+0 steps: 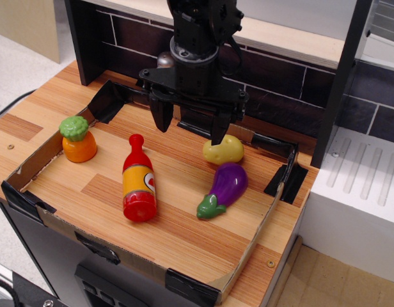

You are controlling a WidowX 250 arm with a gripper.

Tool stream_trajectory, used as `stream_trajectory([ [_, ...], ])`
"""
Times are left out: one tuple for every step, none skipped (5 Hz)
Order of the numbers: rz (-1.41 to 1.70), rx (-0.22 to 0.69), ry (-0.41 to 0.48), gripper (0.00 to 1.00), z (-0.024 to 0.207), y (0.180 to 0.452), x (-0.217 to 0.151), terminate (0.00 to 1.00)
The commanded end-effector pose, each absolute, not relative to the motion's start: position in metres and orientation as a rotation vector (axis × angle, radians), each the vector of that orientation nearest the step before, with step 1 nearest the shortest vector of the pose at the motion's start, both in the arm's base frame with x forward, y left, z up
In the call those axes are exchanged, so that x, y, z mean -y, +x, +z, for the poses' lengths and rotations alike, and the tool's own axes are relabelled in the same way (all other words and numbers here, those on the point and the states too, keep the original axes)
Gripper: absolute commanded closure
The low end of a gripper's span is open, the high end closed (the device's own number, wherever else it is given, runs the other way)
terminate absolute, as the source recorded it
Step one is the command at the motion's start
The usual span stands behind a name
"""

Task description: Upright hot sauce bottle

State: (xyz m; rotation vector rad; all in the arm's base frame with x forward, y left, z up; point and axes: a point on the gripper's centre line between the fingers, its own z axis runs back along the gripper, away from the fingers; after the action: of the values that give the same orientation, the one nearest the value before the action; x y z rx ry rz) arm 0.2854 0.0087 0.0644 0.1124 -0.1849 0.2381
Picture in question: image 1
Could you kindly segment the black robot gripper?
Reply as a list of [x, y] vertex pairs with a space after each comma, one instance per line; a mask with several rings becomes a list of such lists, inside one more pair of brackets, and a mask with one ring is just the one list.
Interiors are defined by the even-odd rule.
[[150, 91], [149, 106], [156, 127], [166, 132], [175, 104], [213, 112], [212, 145], [219, 145], [232, 121], [241, 120], [249, 95], [225, 79], [217, 61], [187, 63], [176, 58], [171, 67], [144, 68], [139, 76]]

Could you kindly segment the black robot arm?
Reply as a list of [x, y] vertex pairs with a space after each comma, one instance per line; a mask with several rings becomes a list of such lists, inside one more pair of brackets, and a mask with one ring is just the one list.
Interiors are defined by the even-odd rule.
[[209, 136], [218, 145], [229, 125], [243, 118], [249, 99], [228, 80], [231, 73], [221, 68], [218, 59], [225, 43], [242, 55], [233, 34], [242, 29], [244, 14], [236, 1], [168, 1], [168, 6], [174, 21], [169, 43], [174, 65], [139, 73], [152, 116], [156, 127], [166, 132], [174, 106], [211, 115]]

